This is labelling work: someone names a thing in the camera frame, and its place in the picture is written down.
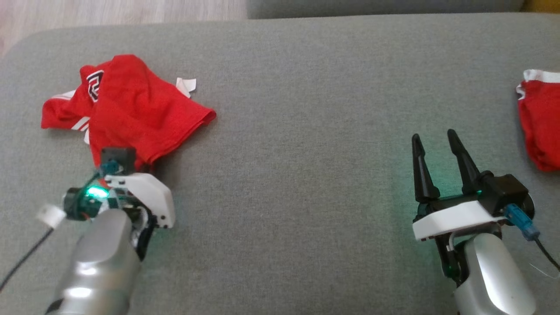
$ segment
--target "wooden floor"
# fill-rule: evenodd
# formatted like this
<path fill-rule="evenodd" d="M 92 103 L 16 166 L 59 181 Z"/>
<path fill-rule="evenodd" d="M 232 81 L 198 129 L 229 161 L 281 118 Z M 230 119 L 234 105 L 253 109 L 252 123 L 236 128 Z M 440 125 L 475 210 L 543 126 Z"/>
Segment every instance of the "wooden floor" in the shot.
<path fill-rule="evenodd" d="M 247 18 L 246 0 L 0 0 L 0 55 L 42 30 Z"/>

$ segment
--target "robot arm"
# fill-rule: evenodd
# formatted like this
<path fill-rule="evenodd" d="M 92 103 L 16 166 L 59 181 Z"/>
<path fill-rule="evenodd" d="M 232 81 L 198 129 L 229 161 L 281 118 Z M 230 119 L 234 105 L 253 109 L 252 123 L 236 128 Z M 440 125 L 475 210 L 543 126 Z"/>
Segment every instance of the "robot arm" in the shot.
<path fill-rule="evenodd" d="M 504 246 L 501 226 L 512 225 L 505 208 L 516 205 L 528 217 L 534 206 L 528 190 L 512 175 L 479 172 L 453 130 L 448 133 L 463 181 L 462 194 L 440 198 L 424 160 L 418 135 L 412 138 L 414 186 L 419 203 L 413 221 L 416 239 L 436 242 L 444 275 L 457 284 L 461 315 L 533 315 L 536 301 Z M 455 238 L 471 236 L 455 244 Z"/>
<path fill-rule="evenodd" d="M 64 196 L 67 219 L 95 219 L 76 244 L 47 315 L 128 312 L 154 228 L 175 224 L 171 191 L 151 174 L 132 173 L 134 158 L 134 150 L 105 148 L 101 172 L 109 190 L 71 188 Z"/>

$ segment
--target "red cloth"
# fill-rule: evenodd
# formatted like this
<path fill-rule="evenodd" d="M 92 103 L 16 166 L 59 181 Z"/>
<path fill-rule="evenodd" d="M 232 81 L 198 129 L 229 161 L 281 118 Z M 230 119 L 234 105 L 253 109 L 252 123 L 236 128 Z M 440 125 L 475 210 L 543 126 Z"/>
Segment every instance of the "red cloth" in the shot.
<path fill-rule="evenodd" d="M 187 98 L 134 55 L 83 66 L 80 76 L 82 84 L 73 95 L 56 95 L 45 102 L 41 128 L 89 126 L 95 166 L 101 162 L 101 149 L 108 146 L 135 147 L 137 169 L 152 165 L 216 117 L 213 109 Z"/>
<path fill-rule="evenodd" d="M 540 170 L 560 170 L 560 73 L 526 70 L 517 87 L 525 145 Z"/>

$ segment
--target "gray couch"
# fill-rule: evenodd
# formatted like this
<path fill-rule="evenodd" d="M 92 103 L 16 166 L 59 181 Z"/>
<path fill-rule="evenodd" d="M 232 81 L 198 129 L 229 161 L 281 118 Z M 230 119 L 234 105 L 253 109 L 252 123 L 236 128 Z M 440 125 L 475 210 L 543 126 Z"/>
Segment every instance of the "gray couch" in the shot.
<path fill-rule="evenodd" d="M 247 0 L 249 18 L 515 12 L 524 0 Z"/>
<path fill-rule="evenodd" d="M 40 129 L 78 69 L 134 53 L 164 80 L 198 79 L 218 118 L 161 159 L 177 223 L 158 230 L 131 314 L 454 314 L 432 242 L 414 240 L 410 138 L 442 195 L 460 192 L 446 130 L 481 169 L 531 191 L 558 257 L 558 173 L 528 159 L 515 86 L 560 71 L 560 16 L 393 15 L 86 27 L 33 35 L 0 63 L 0 274 L 44 232 L 33 217 L 91 173 L 82 133 Z M 42 314 L 87 223 L 66 223 L 0 294 Z M 542 315 L 558 281 L 515 228 L 504 240 Z"/>

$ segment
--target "logo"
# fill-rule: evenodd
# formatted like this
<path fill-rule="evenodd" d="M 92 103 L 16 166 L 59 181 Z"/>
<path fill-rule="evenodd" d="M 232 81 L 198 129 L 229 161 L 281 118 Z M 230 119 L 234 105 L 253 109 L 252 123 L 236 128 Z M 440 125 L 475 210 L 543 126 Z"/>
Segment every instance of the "logo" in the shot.
<path fill-rule="evenodd" d="M 99 97 L 99 84 L 101 84 L 101 79 L 103 78 L 103 70 L 96 71 L 89 76 L 87 76 L 87 82 L 89 86 L 87 88 L 88 94 L 90 94 L 91 100 L 97 102 Z"/>

